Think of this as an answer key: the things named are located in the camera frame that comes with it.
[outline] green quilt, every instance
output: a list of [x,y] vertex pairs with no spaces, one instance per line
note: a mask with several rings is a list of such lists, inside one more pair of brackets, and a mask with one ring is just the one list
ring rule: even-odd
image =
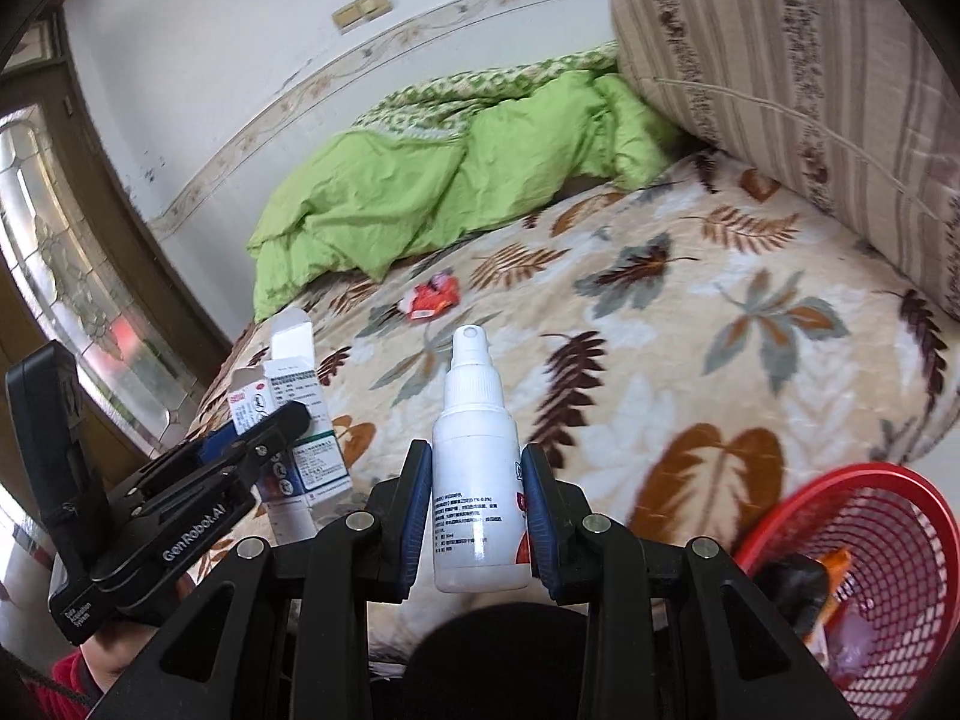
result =
[[257,320],[325,272],[381,280],[401,257],[528,214],[571,175],[649,182],[680,132],[615,66],[611,43],[387,97],[271,195],[247,245]]

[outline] floral bedspread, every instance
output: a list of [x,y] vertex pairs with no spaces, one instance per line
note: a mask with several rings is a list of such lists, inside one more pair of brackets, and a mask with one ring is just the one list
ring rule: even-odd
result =
[[[395,303],[440,269],[463,300],[411,323]],[[601,186],[414,263],[383,284],[314,282],[296,301],[315,322],[318,376],[354,492],[320,524],[400,472],[440,413],[450,338],[481,324],[521,440],[592,507],[645,538],[713,536],[731,548],[815,476],[925,454],[960,408],[960,325],[875,250],[720,152],[679,162],[650,189]],[[269,322],[224,367],[267,346]],[[224,380],[195,430],[229,418]],[[237,536],[270,536],[251,514]],[[411,599],[371,605],[373,656],[404,656],[426,632],[500,596],[433,587],[429,550]],[[542,588],[524,597],[546,600]]]

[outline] red plastic basket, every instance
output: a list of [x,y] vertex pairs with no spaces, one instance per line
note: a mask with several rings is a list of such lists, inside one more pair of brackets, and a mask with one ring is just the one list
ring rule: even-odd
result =
[[960,538],[947,502],[899,466],[848,466],[818,479],[760,522],[736,554],[748,574],[792,552],[853,553],[839,590],[877,632],[863,676],[844,690],[863,720],[907,707],[960,615]]

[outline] black cable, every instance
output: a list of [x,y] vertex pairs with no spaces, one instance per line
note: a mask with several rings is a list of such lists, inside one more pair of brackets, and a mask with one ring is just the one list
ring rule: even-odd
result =
[[65,699],[74,702],[74,704],[79,704],[84,709],[93,709],[96,706],[96,699],[92,699],[89,696],[83,695],[83,693],[75,692],[70,688],[65,688],[58,682],[47,677],[37,669],[33,668],[30,664],[26,664],[24,661],[21,661],[16,655],[14,655],[10,650],[4,649],[4,652],[7,654],[7,657],[10,658],[13,663],[13,668],[16,669],[16,672],[20,675],[22,680],[26,682],[36,683],[42,688],[47,690],[52,690],[54,693],[64,696]]

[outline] red sleeve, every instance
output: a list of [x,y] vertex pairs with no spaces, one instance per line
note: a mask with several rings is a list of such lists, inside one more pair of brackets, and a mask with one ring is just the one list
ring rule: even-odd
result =
[[[86,694],[88,692],[83,684],[85,669],[86,664],[83,662],[83,656],[80,654],[80,650],[77,650],[73,655],[68,655],[62,661],[57,661],[54,664],[54,682],[63,685],[65,688],[70,688],[75,693]],[[40,708],[43,709],[44,714],[50,720],[83,720],[88,715],[89,709],[71,701],[66,696],[54,693],[50,688],[45,688],[43,685],[37,685],[36,683],[28,683],[28,687],[34,698],[37,699],[37,704],[40,704]]]

